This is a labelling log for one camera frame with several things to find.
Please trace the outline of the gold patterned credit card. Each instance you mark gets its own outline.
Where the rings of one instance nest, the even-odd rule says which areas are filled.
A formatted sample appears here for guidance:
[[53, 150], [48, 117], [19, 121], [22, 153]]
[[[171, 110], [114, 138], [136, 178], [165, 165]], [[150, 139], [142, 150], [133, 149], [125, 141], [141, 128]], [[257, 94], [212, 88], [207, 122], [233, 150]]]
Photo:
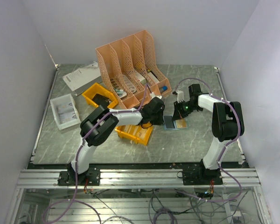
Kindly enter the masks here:
[[175, 124], [176, 124], [176, 128], [178, 129], [187, 128], [187, 122], [185, 119], [176, 120]]

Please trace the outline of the black credit card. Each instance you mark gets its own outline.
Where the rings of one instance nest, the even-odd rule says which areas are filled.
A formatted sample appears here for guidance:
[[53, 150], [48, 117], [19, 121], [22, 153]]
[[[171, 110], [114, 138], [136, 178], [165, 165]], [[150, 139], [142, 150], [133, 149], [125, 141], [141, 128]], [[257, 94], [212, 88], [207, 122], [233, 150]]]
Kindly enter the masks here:
[[170, 116], [170, 115], [163, 116], [163, 120], [164, 120], [164, 126], [166, 129], [175, 129], [175, 125], [172, 120], [172, 116]]

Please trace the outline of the yellow bin with cards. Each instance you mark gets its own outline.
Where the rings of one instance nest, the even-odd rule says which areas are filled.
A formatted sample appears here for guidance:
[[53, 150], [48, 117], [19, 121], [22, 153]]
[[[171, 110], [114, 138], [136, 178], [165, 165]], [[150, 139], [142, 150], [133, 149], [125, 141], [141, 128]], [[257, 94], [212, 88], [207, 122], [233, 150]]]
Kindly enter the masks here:
[[136, 144], [146, 146], [153, 131], [153, 126], [150, 123], [138, 126], [125, 125], [116, 127], [115, 131], [122, 139], [128, 139]]

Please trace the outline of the yellow bin with black items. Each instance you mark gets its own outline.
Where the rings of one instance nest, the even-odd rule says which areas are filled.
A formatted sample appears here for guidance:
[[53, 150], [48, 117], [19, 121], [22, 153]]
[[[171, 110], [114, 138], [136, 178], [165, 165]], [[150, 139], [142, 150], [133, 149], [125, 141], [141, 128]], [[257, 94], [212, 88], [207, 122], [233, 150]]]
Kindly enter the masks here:
[[82, 93], [88, 105], [98, 107], [106, 105], [108, 108], [114, 108], [118, 105], [118, 100], [115, 95], [98, 83], [94, 83], [86, 91]]

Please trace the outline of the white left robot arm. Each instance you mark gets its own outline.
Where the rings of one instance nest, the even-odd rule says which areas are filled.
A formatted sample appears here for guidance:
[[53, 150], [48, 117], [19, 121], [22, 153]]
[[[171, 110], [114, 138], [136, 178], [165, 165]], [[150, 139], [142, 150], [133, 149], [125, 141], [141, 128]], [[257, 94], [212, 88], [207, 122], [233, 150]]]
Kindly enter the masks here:
[[66, 184], [81, 185], [85, 182], [91, 158], [98, 146], [103, 144], [117, 126], [163, 124], [164, 102], [152, 98], [146, 105], [126, 110], [109, 109], [100, 105], [80, 124], [80, 147], [68, 165]]

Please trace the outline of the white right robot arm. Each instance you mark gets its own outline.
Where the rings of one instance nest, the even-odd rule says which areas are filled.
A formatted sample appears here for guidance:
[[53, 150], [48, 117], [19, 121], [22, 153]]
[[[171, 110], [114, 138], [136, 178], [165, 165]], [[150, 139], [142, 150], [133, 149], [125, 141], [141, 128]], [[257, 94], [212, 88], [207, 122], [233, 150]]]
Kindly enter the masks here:
[[199, 168], [192, 173], [200, 184], [208, 184], [219, 174], [219, 165], [227, 147], [244, 134], [241, 104], [237, 101], [226, 101], [211, 93], [203, 93], [199, 84], [189, 86], [189, 101], [184, 100], [184, 92], [181, 90], [175, 90], [173, 95], [176, 96], [172, 118], [174, 121], [183, 119], [194, 111], [205, 109], [212, 113], [213, 140]]

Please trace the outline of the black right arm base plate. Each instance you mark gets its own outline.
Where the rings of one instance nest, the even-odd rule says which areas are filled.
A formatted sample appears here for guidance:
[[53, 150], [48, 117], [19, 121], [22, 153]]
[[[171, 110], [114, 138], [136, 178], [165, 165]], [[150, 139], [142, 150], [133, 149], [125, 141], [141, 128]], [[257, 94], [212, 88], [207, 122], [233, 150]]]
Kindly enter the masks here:
[[177, 172], [177, 177], [182, 179], [183, 185], [221, 185], [223, 184], [221, 172], [217, 170], [182, 170]]

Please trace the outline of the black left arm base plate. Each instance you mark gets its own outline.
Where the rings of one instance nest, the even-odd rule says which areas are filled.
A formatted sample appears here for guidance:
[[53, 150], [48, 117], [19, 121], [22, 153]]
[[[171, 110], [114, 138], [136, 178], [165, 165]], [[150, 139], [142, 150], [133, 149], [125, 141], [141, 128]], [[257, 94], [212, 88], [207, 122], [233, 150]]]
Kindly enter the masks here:
[[[77, 175], [78, 186], [98, 186], [100, 184], [100, 171], [88, 170], [83, 174]], [[75, 173], [69, 171], [61, 171], [57, 180], [58, 186], [75, 186], [76, 178]]]

